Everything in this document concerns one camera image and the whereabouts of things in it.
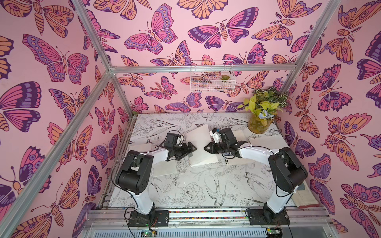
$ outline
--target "metal vent grille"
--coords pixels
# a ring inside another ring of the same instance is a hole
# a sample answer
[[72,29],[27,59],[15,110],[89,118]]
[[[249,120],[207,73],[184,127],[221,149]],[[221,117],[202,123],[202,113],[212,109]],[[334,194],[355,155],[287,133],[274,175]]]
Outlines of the metal vent grille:
[[[132,231],[136,238],[142,230]],[[129,230],[99,230],[93,238],[129,238],[133,237]],[[183,238],[254,238],[267,237],[266,228],[205,228],[205,229],[159,229],[156,237]]]

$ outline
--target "potted plant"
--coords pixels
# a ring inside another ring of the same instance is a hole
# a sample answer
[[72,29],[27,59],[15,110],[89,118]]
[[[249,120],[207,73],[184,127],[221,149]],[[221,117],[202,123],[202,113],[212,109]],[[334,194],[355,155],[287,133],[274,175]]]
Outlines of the potted plant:
[[256,89],[253,94],[238,108],[245,107],[246,111],[250,110],[253,113],[247,127],[256,134],[262,134],[274,121],[278,110],[283,111],[282,108],[288,105],[288,93],[280,94],[275,87],[269,87],[267,90]]

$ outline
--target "paper sheet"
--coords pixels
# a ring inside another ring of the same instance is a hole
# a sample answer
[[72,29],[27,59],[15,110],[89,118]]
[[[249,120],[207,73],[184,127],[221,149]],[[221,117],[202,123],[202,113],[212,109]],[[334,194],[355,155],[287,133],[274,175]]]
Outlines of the paper sheet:
[[185,137],[187,142],[190,141],[197,147],[197,150],[192,152],[192,157],[189,157],[191,167],[218,162],[215,154],[210,154],[204,150],[204,147],[211,142],[208,124],[188,132]]

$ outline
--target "glass vase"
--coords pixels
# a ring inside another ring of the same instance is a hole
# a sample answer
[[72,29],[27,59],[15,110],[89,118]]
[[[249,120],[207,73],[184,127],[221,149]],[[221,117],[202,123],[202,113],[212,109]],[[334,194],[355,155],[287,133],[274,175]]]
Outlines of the glass vase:
[[249,123],[247,123],[247,127],[249,128],[251,132],[255,134],[263,134],[267,131],[267,129],[269,128],[271,123],[274,121],[274,119],[263,120],[258,118],[255,114],[252,114],[249,120]]

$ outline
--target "floral sketch tablecloth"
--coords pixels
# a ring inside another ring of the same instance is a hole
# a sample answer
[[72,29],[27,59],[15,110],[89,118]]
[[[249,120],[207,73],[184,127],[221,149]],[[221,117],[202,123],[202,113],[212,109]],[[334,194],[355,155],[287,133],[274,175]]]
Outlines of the floral sketch tablecloth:
[[[230,127],[243,130],[249,138],[279,135],[272,124],[264,134],[254,134],[247,128],[251,113],[164,113],[139,114],[130,143],[160,144],[168,131],[185,134],[208,124],[209,129]],[[156,207],[236,207],[263,205],[275,188],[270,167],[259,162],[244,165],[218,163],[190,167],[185,157],[176,162],[178,174],[150,177],[147,187]],[[134,206],[130,195],[115,188],[110,207]]]

